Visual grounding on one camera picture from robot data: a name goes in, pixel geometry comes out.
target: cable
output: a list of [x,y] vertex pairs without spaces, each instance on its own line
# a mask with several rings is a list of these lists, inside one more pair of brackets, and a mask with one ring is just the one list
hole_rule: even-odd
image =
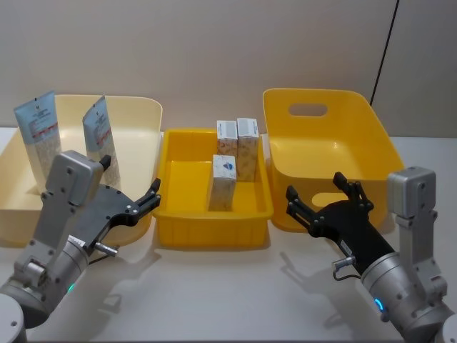
[[389,41],[391,40],[391,34],[392,34],[393,23],[395,22],[395,17],[396,17],[396,15],[397,15],[397,9],[398,9],[398,4],[399,4],[399,3],[400,3],[400,0],[397,0],[397,2],[396,2],[396,4],[395,4],[395,9],[393,10],[393,16],[392,16],[392,21],[391,21],[391,27],[390,27],[389,30],[388,30],[386,45],[384,46],[384,52],[383,52],[383,56],[382,56],[382,58],[381,58],[381,64],[379,65],[378,75],[376,76],[376,81],[375,81],[375,83],[374,83],[373,93],[371,94],[370,106],[373,106],[374,94],[376,93],[376,88],[378,88],[379,77],[381,76],[381,70],[382,70],[382,68],[383,68],[384,59],[386,58],[387,46],[388,46]]
[[334,270],[332,274],[333,274],[333,278],[336,281],[343,281],[343,280],[349,279],[350,277],[353,277],[354,279],[360,279],[360,277],[358,275],[355,275],[355,274],[349,274],[349,275],[345,275],[343,277],[337,277],[336,276],[336,270]]

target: tissue box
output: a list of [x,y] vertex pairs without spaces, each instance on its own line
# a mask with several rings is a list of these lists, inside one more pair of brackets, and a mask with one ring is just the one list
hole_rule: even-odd
[[239,181],[254,181],[257,165],[258,128],[255,119],[238,118],[238,158],[236,173]]
[[236,165],[234,156],[213,155],[209,181],[209,211],[230,211],[235,192]]
[[236,158],[238,148],[238,133],[236,121],[217,121],[217,153],[219,155],[231,155]]

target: blue indicator light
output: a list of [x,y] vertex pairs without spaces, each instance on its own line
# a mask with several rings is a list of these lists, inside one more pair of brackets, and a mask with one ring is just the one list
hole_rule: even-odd
[[379,311],[382,312],[384,310],[384,306],[383,306],[383,303],[381,302],[381,300],[379,300],[378,298],[374,298],[374,302],[378,306]]

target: yellow plastic bin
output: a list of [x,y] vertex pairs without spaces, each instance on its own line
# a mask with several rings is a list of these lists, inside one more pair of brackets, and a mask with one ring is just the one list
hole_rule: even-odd
[[161,205],[153,215],[160,243],[168,248],[255,248],[267,237],[273,214],[261,141],[254,182],[237,182],[232,211],[206,208],[215,129],[165,132],[158,177]]
[[[315,115],[319,107],[323,114]],[[277,227],[303,231],[286,214],[289,184],[316,211],[345,199],[332,183],[335,172],[362,182],[375,205],[371,223],[376,227],[383,221],[387,176],[403,163],[365,98],[353,91],[269,89],[263,109],[271,152],[272,222]]]
[[[57,95],[62,150],[86,154],[82,117],[98,95]],[[133,200],[151,185],[159,152],[162,106],[157,101],[135,96],[107,96],[109,119],[121,172],[121,189]],[[41,199],[31,172],[19,130],[0,156],[0,244],[20,247],[34,233],[41,211]],[[125,245],[141,237],[152,216],[135,227],[115,227],[105,242]]]

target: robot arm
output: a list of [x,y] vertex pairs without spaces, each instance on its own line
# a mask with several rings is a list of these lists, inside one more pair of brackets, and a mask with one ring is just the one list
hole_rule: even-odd
[[[158,179],[136,202],[100,184],[110,160],[105,156],[94,162],[75,151],[54,159],[34,236],[14,263],[13,275],[0,287],[0,296],[10,298],[0,297],[0,303],[19,304],[26,329],[48,319],[73,289],[95,250],[116,255],[115,248],[101,243],[112,227],[132,227],[160,204]],[[3,306],[0,317],[6,317]]]
[[336,272],[352,264],[360,274],[355,277],[361,278],[378,305],[381,319],[392,322],[407,342],[452,342],[446,337],[452,336],[455,325],[449,323],[457,319],[442,301],[447,283],[433,258],[435,173],[411,167],[388,178],[388,207],[400,226],[399,253],[370,224],[373,205],[361,184],[348,182],[342,173],[335,174],[333,183],[348,200],[319,212],[301,202],[292,186],[286,197],[288,214],[312,237],[333,240],[346,255],[333,263],[335,279],[344,279]]

